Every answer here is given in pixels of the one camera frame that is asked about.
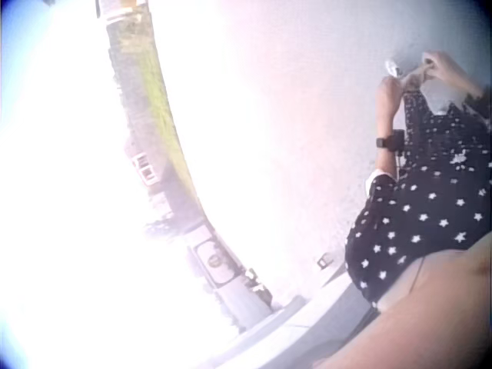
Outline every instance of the woman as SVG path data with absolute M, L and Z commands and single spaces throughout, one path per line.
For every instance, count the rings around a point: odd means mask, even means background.
M 347 238 L 347 271 L 380 311 L 423 284 L 441 264 L 460 256 L 490 231 L 490 89 L 473 83 L 442 52 L 424 53 L 426 78 L 467 93 L 434 115 L 420 91 L 403 93 L 395 78 L 377 91 L 377 137 L 388 139 L 404 95 L 404 165 L 377 151 L 368 199 Z

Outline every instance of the black watch strap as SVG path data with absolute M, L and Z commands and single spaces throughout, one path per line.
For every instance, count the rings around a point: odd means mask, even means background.
M 405 146 L 405 131 L 394 129 L 393 134 L 387 138 L 376 138 L 376 147 L 387 148 L 391 152 L 403 152 Z

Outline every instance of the white star pattern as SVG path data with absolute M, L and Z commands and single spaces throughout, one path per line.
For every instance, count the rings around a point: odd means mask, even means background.
M 450 161 L 450 164 L 460 164 L 466 161 L 467 160 L 467 157 L 465 156 L 466 153 L 467 153 L 466 150 L 463 150 L 461 154 L 455 154 L 453 160 Z
M 464 241 L 466 238 L 464 236 L 467 235 L 467 232 L 460 232 L 458 233 L 458 235 L 454 238 L 456 241 L 458 241 L 458 243 L 461 243 L 462 241 Z

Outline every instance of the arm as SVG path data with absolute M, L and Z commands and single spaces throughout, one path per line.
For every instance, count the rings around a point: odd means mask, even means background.
M 473 367 L 490 347 L 492 233 L 317 369 Z
M 387 138 L 393 134 L 393 119 L 380 118 L 376 122 L 377 136 Z M 394 152 L 386 148 L 379 148 L 376 154 L 376 169 L 380 169 L 397 179 L 397 164 Z
M 387 138 L 393 134 L 393 119 L 400 107 L 403 88 L 392 77 L 383 79 L 376 94 L 376 132 L 378 138 Z M 379 148 L 376 156 L 376 169 L 380 169 L 397 178 L 396 159 L 393 152 Z
M 448 85 L 466 92 L 472 98 L 479 98 L 484 94 L 484 89 L 445 52 L 425 52 L 423 57 L 425 62 L 431 65 L 426 70 L 427 76 L 439 78 Z

